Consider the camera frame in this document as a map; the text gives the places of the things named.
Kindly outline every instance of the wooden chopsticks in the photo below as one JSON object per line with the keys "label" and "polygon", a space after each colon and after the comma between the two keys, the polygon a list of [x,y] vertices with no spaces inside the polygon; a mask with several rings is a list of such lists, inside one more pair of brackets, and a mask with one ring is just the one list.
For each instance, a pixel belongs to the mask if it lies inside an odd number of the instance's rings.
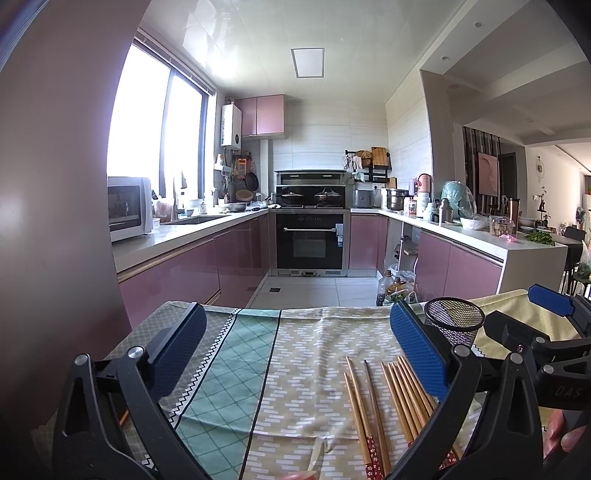
{"label": "wooden chopsticks", "polygon": [[379,415],[379,406],[375,396],[369,365],[365,362],[365,372],[368,376],[369,398],[378,431],[379,452],[375,446],[374,437],[371,432],[369,415],[365,408],[365,403],[363,402],[361,388],[359,386],[357,375],[355,374],[355,366],[349,357],[346,357],[346,360],[347,366],[349,367],[349,373],[345,372],[345,383],[351,400],[353,419],[359,437],[359,446],[361,447],[363,462],[365,463],[365,473],[368,480],[382,480],[384,475],[390,472],[391,465],[388,446],[386,444],[386,435],[384,433],[381,416]]}
{"label": "wooden chopsticks", "polygon": [[[436,408],[433,398],[425,392],[407,360],[401,356],[398,362],[388,365],[382,363],[390,394],[398,413],[405,440],[410,443],[417,439]],[[461,450],[452,447],[456,460]]]}

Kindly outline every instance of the window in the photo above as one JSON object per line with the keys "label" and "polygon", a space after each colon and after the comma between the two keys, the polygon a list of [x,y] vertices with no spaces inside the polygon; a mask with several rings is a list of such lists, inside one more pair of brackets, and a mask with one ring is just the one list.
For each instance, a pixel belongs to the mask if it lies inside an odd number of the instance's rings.
{"label": "window", "polygon": [[140,44],[129,49],[109,133],[107,175],[148,177],[172,197],[203,198],[207,94]]}

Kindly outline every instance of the mesh pencil holder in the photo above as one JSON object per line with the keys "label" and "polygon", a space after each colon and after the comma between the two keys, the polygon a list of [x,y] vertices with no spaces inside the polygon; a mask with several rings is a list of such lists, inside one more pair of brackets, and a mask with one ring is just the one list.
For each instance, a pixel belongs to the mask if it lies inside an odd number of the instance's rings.
{"label": "mesh pencil holder", "polygon": [[471,348],[478,329],[484,325],[482,309],[467,300],[440,297],[425,304],[427,325],[435,325],[451,346]]}

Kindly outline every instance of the human hand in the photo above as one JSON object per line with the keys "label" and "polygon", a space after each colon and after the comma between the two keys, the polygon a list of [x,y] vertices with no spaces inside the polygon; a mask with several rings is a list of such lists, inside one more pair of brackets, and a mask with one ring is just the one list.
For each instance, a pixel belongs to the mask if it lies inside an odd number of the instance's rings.
{"label": "human hand", "polygon": [[553,452],[558,446],[570,452],[577,444],[586,427],[581,427],[568,432],[562,438],[560,432],[564,427],[564,415],[562,410],[554,410],[548,421],[548,429],[544,438],[544,458]]}

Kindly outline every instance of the bottle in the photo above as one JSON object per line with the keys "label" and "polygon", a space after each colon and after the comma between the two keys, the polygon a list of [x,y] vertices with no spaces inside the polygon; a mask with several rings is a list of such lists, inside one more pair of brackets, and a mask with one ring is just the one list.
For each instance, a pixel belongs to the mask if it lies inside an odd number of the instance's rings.
{"label": "bottle", "polygon": [[384,299],[386,298],[386,290],[393,283],[394,279],[392,278],[392,272],[390,272],[390,270],[386,270],[384,276],[378,283],[378,296],[375,299],[376,307],[381,307],[382,305],[384,305]]}

